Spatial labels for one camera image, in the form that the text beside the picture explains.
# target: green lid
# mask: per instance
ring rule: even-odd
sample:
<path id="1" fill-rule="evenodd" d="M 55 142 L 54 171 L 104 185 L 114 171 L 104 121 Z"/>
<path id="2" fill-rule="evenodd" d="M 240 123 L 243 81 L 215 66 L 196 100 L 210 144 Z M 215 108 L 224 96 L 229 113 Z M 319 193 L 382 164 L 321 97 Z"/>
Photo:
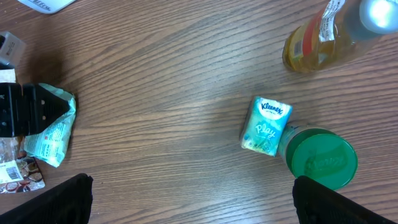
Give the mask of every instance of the green lid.
<path id="1" fill-rule="evenodd" d="M 358 158 L 347 141 L 335 134 L 315 134 L 297 146 L 289 168 L 296 177 L 306 175 L 336 190 L 354 178 L 357 167 Z"/>

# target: barcode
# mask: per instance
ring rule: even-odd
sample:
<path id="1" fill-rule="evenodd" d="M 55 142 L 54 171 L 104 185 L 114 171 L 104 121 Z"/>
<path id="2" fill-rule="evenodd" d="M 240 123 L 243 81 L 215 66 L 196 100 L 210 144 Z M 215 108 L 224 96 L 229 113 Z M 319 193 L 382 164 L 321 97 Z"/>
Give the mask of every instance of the barcode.
<path id="1" fill-rule="evenodd" d="M 300 40 L 294 45 L 294 57 L 303 53 L 303 41 Z"/>
<path id="2" fill-rule="evenodd" d="M 6 169 L 6 171 L 7 171 L 8 176 L 11 178 L 11 180 L 20 179 L 19 172 L 18 172 L 17 168 L 8 167 Z"/>

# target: white paper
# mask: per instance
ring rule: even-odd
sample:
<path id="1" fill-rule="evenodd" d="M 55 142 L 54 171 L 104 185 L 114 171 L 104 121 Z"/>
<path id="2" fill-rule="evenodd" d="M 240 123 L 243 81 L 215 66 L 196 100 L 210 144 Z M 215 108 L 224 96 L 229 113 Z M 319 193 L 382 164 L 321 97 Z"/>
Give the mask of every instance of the white paper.
<path id="1" fill-rule="evenodd" d="M 2 82 L 15 82 L 15 70 L 0 70 L 0 83 Z"/>
<path id="2" fill-rule="evenodd" d="M 330 0 L 325 12 L 322 15 L 319 41 L 326 42 L 329 40 L 335 40 L 333 28 L 335 26 L 336 13 L 343 7 L 345 0 Z"/>
<path id="3" fill-rule="evenodd" d="M 51 14 L 67 7 L 75 0 L 18 0 L 19 2 L 39 11 L 41 13 Z"/>

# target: yellow liquid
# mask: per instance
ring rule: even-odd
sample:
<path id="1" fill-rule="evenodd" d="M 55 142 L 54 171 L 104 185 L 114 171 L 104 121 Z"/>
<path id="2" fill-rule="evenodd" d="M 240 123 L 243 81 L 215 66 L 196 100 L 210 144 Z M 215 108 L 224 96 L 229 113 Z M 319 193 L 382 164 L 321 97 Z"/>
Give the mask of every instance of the yellow liquid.
<path id="1" fill-rule="evenodd" d="M 349 27 L 358 27 L 361 24 L 359 20 L 359 15 L 355 16 L 358 12 L 359 7 L 356 6 L 358 1 L 352 1 L 336 15 L 334 24 L 334 37 L 335 40 L 330 40 L 326 42 L 319 41 L 319 31 L 320 25 L 317 22 L 314 26 L 314 31 L 312 32 L 312 51 L 308 55 L 297 56 L 294 55 L 295 44 L 299 41 L 303 41 L 303 32 L 308 26 L 308 23 L 304 24 L 302 27 L 296 29 L 286 40 L 283 60 L 285 66 L 298 72 L 312 72 L 315 70 L 322 70 L 334 65 L 340 65 L 356 57 L 361 56 L 365 51 L 369 50 L 377 41 L 378 37 L 374 34 L 368 34 L 364 30 L 352 31 L 352 33 L 357 33 L 357 37 L 364 35 L 369 35 L 369 38 L 362 38 L 361 40 L 354 40 L 350 33 L 347 32 Z"/>

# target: bottle label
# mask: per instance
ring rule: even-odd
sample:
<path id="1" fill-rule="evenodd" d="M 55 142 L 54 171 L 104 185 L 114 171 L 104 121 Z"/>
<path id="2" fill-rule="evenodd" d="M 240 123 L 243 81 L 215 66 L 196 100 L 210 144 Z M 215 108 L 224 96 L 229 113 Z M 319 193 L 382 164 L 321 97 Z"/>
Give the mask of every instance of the bottle label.
<path id="1" fill-rule="evenodd" d="M 293 60 L 311 54 L 315 45 L 320 42 L 334 40 L 333 33 L 336 13 L 343 7 L 345 0 L 330 0 L 325 9 L 319 11 L 310 21 L 299 27 L 292 37 L 289 46 Z"/>
<path id="2" fill-rule="evenodd" d="M 335 40 L 333 28 L 335 26 L 336 13 L 343 7 L 345 0 L 330 0 L 325 12 L 323 12 L 319 31 L 319 41 Z"/>
<path id="3" fill-rule="evenodd" d="M 318 42 L 318 35 L 314 34 L 319 26 L 324 10 L 319 11 L 310 21 L 299 27 L 292 37 L 292 44 L 289 47 L 293 60 L 300 60 L 309 55 Z"/>

